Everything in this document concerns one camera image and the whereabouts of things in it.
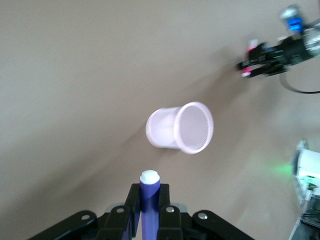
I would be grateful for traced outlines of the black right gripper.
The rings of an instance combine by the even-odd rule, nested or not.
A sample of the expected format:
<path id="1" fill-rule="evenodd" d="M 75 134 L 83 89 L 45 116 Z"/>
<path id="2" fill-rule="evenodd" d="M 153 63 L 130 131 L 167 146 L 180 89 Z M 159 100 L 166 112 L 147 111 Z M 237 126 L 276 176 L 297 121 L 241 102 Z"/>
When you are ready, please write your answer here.
<path id="1" fill-rule="evenodd" d="M 285 38 L 280 44 L 271 48 L 266 55 L 268 63 L 253 69 L 250 72 L 251 77 L 281 74 L 288 70 L 287 67 L 307 60 L 307 49 L 303 38 L 305 30 L 304 20 L 301 17 L 290 17 L 285 20 L 285 23 L 288 29 L 294 32 L 294 35 Z M 243 71 L 248 67 L 257 65 L 260 62 L 259 58 L 263 55 L 264 46 L 264 42 L 250 44 L 244 55 L 244 59 L 237 64 L 237 68 Z"/>

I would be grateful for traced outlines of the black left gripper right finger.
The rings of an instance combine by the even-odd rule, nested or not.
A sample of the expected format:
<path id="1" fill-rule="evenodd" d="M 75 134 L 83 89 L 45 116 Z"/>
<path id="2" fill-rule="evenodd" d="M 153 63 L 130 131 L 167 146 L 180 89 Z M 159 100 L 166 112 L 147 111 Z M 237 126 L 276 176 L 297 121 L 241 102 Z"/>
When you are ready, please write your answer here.
<path id="1" fill-rule="evenodd" d="M 159 240 L 251 240 L 228 221 L 209 210 L 190 215 L 170 201 L 170 186 L 161 184 L 159 189 Z"/>

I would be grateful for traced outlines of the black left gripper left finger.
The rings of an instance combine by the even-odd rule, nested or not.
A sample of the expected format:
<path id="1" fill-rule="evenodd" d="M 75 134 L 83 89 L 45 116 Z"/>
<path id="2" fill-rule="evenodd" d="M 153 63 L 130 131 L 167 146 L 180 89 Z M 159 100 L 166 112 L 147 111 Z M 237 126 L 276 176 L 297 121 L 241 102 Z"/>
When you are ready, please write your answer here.
<path id="1" fill-rule="evenodd" d="M 124 203 L 102 216 L 79 211 L 32 236 L 31 240 L 131 240 L 137 234 L 141 212 L 140 185 L 131 185 Z"/>

